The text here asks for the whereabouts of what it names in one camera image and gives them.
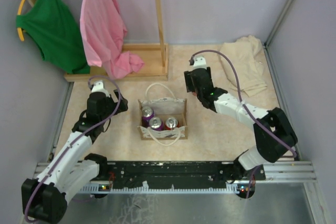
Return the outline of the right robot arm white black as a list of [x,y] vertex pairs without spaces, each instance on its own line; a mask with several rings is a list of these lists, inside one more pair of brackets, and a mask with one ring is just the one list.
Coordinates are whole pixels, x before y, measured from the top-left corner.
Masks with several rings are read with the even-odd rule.
[[184,79],[187,92],[195,93],[203,107],[232,117],[254,133],[256,144],[234,160],[232,180],[248,179],[256,167],[275,163],[287,152],[296,156],[298,138],[282,109],[258,108],[215,87],[210,67],[185,71]]

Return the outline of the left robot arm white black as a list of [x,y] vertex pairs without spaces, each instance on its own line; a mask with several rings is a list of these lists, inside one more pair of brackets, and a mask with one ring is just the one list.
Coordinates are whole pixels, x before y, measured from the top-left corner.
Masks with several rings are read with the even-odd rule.
[[67,142],[52,162],[35,178],[22,184],[22,205],[27,223],[58,223],[77,192],[90,180],[108,177],[107,159],[90,154],[79,164],[79,158],[108,129],[111,118],[128,110],[128,101],[119,88],[117,101],[104,89],[92,89],[87,108],[80,114]]

